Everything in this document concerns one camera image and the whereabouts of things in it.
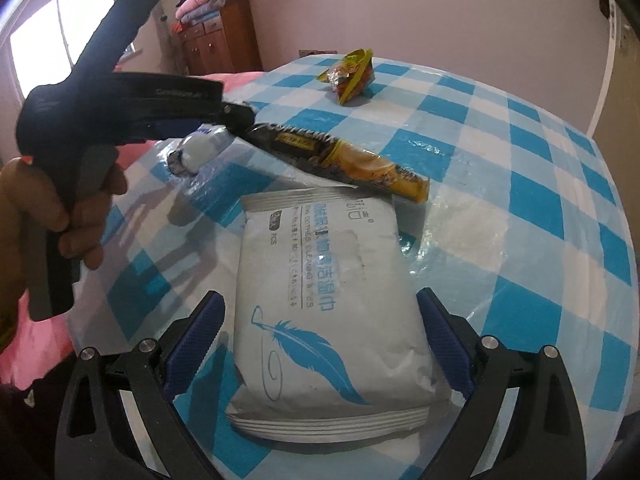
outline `blue gripper pad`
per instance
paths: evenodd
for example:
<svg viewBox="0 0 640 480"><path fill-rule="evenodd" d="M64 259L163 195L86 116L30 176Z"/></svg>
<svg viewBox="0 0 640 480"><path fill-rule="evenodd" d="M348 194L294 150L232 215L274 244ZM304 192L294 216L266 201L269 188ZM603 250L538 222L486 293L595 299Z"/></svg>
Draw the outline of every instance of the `blue gripper pad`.
<svg viewBox="0 0 640 480"><path fill-rule="evenodd" d="M468 399L476 387L471 357L449 324L449 314L431 299L429 291L424 288L416 294L429 346L449 385Z"/></svg>
<svg viewBox="0 0 640 480"><path fill-rule="evenodd" d="M171 400L189 389L191 381L209 351L225 320L225 300L217 292L210 292L205 303L184 332L165 361L164 394Z"/></svg>

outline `blue and white checkered tablecloth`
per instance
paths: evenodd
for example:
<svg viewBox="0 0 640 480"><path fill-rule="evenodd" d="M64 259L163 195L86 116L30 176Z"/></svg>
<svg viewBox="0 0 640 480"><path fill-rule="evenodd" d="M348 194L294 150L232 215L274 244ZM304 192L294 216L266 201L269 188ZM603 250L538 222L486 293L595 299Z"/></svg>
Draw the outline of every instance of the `blue and white checkered tablecloth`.
<svg viewBox="0 0 640 480"><path fill-rule="evenodd" d="M503 91L390 60L375 59L369 94L341 107L315 80L334 58L296 60L228 97L251 102L258 121L331 132L431 177L424 217L399 215L401 229L413 223L422 231L402 237L415 290L430 286L450 312L510 348L558 346L592 476L625 410L638 350L631 238L596 145ZM158 144L127 170L130 191L108 218L105 263L85 277L68 318L76 348L125 351L217 290L228 307L222 334L175 405L227 479L418 478L456 410L408 436L346 447L259 442L230 427L223 412L238 388L232 327L244 223L239 198L314 180L240 141L196 178L180 180L165 164L176 142ZM513 398L503 406L498 443Z"/></svg>

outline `plastic bottle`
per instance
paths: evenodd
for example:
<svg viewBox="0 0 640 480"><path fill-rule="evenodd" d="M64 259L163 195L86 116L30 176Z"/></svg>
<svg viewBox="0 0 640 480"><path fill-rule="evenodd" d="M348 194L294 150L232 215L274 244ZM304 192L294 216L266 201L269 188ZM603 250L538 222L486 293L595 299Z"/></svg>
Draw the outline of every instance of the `plastic bottle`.
<svg viewBox="0 0 640 480"><path fill-rule="evenodd" d="M235 137L224 126L203 124L178 144L166 158L175 176L196 176L200 168L226 150Z"/></svg>

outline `wet wipes package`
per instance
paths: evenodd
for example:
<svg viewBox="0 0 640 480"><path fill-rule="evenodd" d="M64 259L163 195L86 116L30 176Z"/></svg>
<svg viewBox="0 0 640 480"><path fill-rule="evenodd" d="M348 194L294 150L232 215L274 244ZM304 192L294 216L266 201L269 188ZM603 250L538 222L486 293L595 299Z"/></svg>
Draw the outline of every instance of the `wet wipes package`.
<svg viewBox="0 0 640 480"><path fill-rule="evenodd" d="M428 347L392 203L321 187L242 199L234 356L238 429L343 442L439 418L450 390Z"/></svg>

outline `window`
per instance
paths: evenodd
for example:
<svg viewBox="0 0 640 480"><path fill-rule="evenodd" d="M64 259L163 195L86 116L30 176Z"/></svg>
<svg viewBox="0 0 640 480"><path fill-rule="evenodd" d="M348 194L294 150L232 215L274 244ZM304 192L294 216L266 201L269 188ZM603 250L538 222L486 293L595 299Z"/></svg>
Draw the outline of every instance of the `window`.
<svg viewBox="0 0 640 480"><path fill-rule="evenodd" d="M15 73L23 96L36 86L59 83L114 0L51 0L10 38Z"/></svg>

